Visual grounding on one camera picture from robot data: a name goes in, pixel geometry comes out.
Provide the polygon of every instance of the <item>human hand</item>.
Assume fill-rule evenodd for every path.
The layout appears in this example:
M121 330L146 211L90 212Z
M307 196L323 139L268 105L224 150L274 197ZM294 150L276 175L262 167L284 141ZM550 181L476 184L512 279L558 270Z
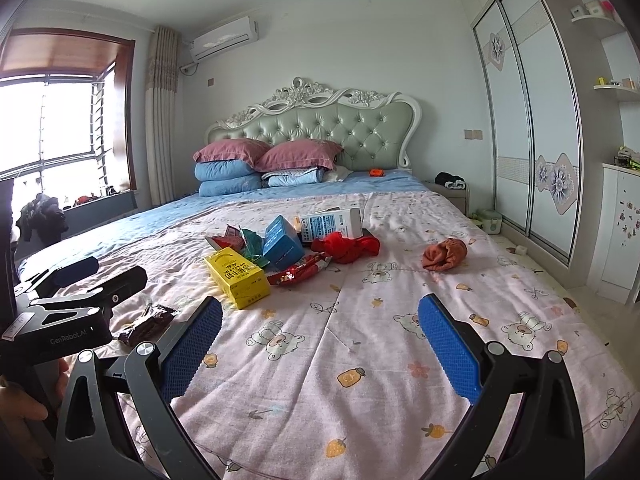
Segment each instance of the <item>human hand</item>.
M56 394L62 400L66 384L69 382L69 365L64 359L58 360L60 376L56 383ZM16 386L0 382L0 418L4 422L15 447L27 459L43 459L47 454L31 435L25 420L45 420L49 416L44 405L28 396Z

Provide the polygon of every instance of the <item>air conditioner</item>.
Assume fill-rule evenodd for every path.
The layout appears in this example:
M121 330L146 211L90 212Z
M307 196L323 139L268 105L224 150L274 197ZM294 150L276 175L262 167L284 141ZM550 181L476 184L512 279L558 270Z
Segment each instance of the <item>air conditioner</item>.
M235 46L258 41L258 25L248 16L215 28L191 41L190 53L194 62L232 49Z

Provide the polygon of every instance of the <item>metal screw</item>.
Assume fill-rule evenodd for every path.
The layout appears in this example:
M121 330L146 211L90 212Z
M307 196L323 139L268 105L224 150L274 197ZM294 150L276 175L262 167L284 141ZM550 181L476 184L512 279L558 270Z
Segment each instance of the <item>metal screw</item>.
M489 353L491 353L493 355L502 355L502 354L504 354L504 346L502 346L500 343L495 342L495 341L491 341L486 346L486 349L489 351Z
M153 343L140 343L136 348L139 355L149 355L154 351L156 346Z
M78 356L78 361L80 361L81 363L87 363L91 360L91 357L94 355L93 352L91 352L91 350L82 350L80 352L80 355Z
M560 355L560 352L556 352L555 350L552 350L547 355L549 356L549 360L552 363L558 364L562 362L562 356Z

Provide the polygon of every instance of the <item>storage bin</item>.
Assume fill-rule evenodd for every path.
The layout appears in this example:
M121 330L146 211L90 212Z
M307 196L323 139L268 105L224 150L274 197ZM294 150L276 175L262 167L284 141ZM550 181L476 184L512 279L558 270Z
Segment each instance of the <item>storage bin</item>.
M502 227L502 215L493 209L483 209L478 213L482 221L482 231L489 235L497 235Z

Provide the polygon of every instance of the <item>tiled floor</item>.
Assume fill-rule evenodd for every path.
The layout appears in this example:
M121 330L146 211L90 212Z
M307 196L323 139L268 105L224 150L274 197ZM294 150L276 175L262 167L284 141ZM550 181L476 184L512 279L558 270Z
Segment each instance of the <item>tiled floor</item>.
M492 240L508 251L515 244L502 235ZM607 344L607 349L622 364L629 378L640 388L640 305L629 307L596 294L586 286L566 290L529 256L513 254L523 266L534 270L537 277L561 298L571 298L584 322Z

